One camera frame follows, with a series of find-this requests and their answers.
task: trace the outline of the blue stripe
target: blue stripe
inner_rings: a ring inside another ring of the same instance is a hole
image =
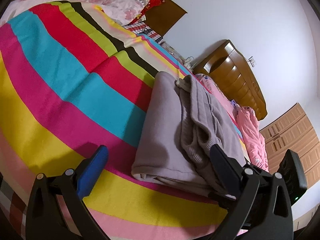
[[[239,136],[241,137],[241,139],[243,139],[242,134],[241,134],[240,130],[238,129],[238,127],[237,127],[235,124],[233,124],[233,125],[234,125],[234,127],[235,127],[235,129],[236,129],[237,133],[238,133],[238,134],[239,134]]]
[[[149,40],[151,44],[156,47],[157,50],[161,51],[165,54],[175,65],[177,65],[186,75],[190,75],[191,73],[186,69],[184,65],[182,65],[174,56],[172,56],[169,52],[167,52],[164,48],[162,48],[158,43],[156,43],[152,38],[145,34],[138,34],[137,36],[143,36],[145,39]]]
[[[130,145],[138,146],[144,111],[109,87],[98,74],[89,74],[49,35],[37,15],[26,11],[9,24],[30,64],[63,101],[72,103]]]

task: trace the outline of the white wall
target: white wall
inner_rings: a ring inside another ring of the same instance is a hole
[[[268,125],[296,102],[316,96],[316,54],[299,0],[173,0],[188,14],[165,35],[184,57],[203,59],[230,39],[253,68],[267,103]]]
[[[309,26],[311,29],[311,33],[313,36],[313,43],[316,49],[316,59],[317,59],[317,66],[318,70],[320,69],[320,21],[317,17],[315,11],[309,4],[307,0],[299,0],[302,8],[307,16]],[[320,96],[320,71],[318,71],[318,96]]]
[[[316,49],[316,59],[318,65],[318,96],[320,95],[320,21],[316,16],[314,10],[307,0],[299,0],[302,8],[307,16],[313,42]],[[315,129],[318,137],[320,138],[320,99],[314,98],[305,107],[308,118],[310,119],[313,128]],[[296,219],[305,214],[312,207],[320,203],[320,181],[314,184],[307,192],[292,206],[293,219]]]

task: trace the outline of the metal rivet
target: metal rivet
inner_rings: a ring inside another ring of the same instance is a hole
[[[38,175],[37,175],[37,179],[43,179],[43,173],[39,173]]]
[[[65,174],[66,174],[67,176],[71,176],[71,175],[73,174],[73,172],[74,172],[73,169],[68,169],[68,170],[66,170]]]
[[[245,168],[244,169],[244,173],[247,175],[252,175],[253,174],[253,170],[251,170],[250,168]]]
[[[276,172],[276,173],[275,173],[275,177],[276,177],[277,179],[282,179],[282,175],[281,175],[279,172]]]

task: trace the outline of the wall outlet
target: wall outlet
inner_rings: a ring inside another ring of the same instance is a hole
[[[256,61],[254,60],[253,57],[249,58],[249,62],[251,63],[252,67],[255,67]]]

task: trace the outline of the wooden dresser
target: wooden dresser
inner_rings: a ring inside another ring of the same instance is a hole
[[[260,133],[266,140],[271,174],[278,170],[287,149],[291,149],[300,157],[308,187],[320,179],[320,141],[300,104],[295,104]]]

